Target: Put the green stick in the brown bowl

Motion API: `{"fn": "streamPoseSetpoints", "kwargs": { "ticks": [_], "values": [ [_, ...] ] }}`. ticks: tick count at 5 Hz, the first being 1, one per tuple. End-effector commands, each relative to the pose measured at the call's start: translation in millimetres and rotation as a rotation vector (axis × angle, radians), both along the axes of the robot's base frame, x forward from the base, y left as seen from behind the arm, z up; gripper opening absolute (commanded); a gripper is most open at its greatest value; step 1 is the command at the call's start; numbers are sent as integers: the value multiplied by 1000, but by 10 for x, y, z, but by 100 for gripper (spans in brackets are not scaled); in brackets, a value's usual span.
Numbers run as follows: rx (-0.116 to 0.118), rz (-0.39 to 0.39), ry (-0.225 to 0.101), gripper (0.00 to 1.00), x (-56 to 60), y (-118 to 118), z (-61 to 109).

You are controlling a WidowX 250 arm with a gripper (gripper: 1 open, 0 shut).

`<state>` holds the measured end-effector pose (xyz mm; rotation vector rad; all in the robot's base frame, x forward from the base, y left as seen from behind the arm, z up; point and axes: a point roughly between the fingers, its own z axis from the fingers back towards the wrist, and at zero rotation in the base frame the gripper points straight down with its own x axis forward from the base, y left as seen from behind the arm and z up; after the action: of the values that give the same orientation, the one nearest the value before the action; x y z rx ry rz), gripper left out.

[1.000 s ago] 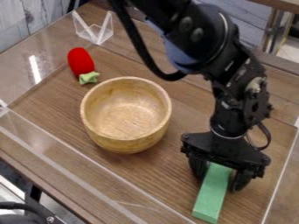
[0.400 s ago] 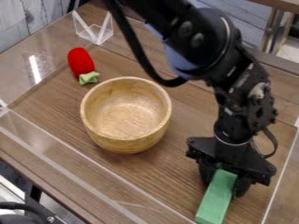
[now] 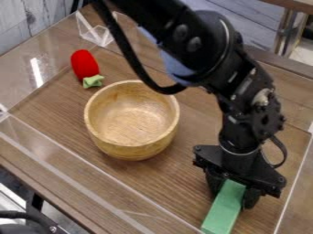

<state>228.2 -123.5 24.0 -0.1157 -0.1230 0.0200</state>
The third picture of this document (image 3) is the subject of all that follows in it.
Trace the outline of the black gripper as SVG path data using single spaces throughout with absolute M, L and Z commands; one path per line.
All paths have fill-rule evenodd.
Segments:
M 287 150 L 279 140 L 273 140 L 273 143 L 282 152 L 282 160 L 275 165 L 269 163 L 261 148 L 247 154 L 234 154 L 221 145 L 198 144 L 193 148 L 193 164 L 206 173 L 206 183 L 214 197 L 226 179 L 247 188 L 242 198 L 243 209 L 254 208 L 261 196 L 279 197 L 286 178 L 277 168 L 286 162 Z

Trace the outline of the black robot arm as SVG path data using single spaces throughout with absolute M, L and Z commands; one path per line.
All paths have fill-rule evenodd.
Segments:
M 110 6 L 116 6 L 146 31 L 163 55 L 172 85 L 151 79 L 138 59 Z M 136 76 L 162 94 L 201 87 L 217 97 L 222 112 L 219 143 L 193 148 L 193 164 L 206 173 L 213 193 L 229 180 L 243 186 L 242 208 L 253 208 L 262 196 L 279 197 L 287 181 L 269 162 L 262 145 L 277 138 L 286 118 L 273 78 L 243 47 L 241 34 L 227 18 L 211 10 L 193 10 L 180 0 L 92 0 L 120 52 Z

